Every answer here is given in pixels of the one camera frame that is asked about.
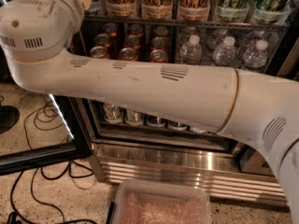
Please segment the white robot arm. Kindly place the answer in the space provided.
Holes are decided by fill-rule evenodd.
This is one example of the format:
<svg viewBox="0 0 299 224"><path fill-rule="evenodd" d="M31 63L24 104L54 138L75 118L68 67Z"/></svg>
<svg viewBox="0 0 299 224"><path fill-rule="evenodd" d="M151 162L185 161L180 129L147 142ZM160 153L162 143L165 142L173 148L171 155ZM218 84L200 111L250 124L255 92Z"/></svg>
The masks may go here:
<svg viewBox="0 0 299 224"><path fill-rule="evenodd" d="M21 88L119 105L240 141L261 153L299 224L299 83L231 67L121 62L68 52L84 0L11 0L1 48Z"/></svg>

